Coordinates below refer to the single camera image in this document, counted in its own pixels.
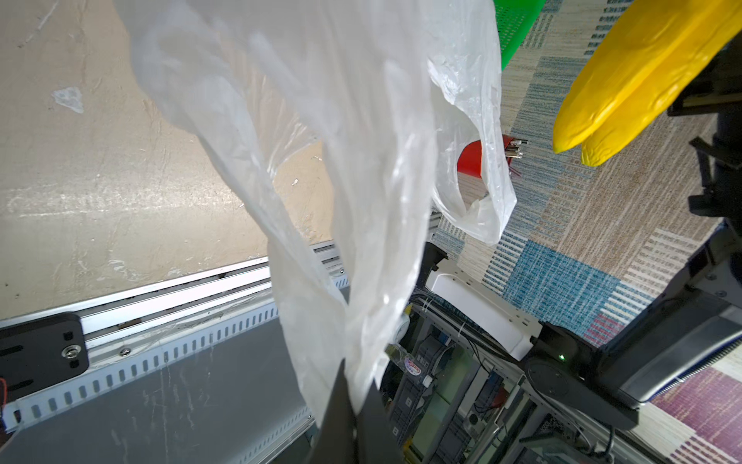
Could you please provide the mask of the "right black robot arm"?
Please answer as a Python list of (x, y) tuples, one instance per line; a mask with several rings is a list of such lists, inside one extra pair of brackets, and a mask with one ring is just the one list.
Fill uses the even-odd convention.
[(695, 138), (703, 191), (692, 214), (722, 218), (663, 293), (601, 347), (531, 319), (427, 244), (415, 297), (475, 354), (515, 365), (537, 394), (628, 430), (640, 407), (741, 343), (741, 42), (731, 39), (669, 109), (714, 113), (711, 141)]

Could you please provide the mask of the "yellow banana bunch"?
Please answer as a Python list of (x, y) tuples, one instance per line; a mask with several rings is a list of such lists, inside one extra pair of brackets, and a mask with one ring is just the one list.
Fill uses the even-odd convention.
[(604, 164), (668, 109), (740, 31), (736, 0), (633, 2), (564, 99), (554, 152), (579, 147), (584, 165)]

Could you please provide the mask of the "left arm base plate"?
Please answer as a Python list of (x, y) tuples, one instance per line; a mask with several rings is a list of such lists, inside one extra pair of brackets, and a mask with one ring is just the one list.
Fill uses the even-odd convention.
[(90, 367), (81, 319), (60, 313), (1, 329), (5, 404), (85, 373)]

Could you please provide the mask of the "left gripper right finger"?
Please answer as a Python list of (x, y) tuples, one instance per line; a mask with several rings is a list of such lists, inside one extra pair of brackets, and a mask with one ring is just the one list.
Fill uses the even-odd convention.
[(402, 464), (404, 456), (392, 434), (382, 396), (371, 384), (365, 403), (356, 415), (357, 463)]

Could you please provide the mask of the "white plastic bag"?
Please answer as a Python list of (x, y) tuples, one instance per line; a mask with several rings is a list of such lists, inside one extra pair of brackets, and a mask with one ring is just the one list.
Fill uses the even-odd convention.
[[(495, 244), (516, 197), (490, 1), (119, 1), (139, 86), (196, 135), (268, 239), (301, 395), (322, 423), (338, 367), (355, 412), (411, 296), (439, 209)], [(274, 187), (314, 140), (334, 194), (343, 296)], [(480, 140), (482, 178), (457, 171)]]

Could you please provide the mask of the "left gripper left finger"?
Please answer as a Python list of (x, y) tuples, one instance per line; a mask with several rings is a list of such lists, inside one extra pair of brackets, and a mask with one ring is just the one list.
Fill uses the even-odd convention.
[(338, 367), (330, 401), (315, 444), (306, 462), (309, 464), (352, 464), (357, 462), (355, 439), (356, 415), (345, 377), (345, 361)]

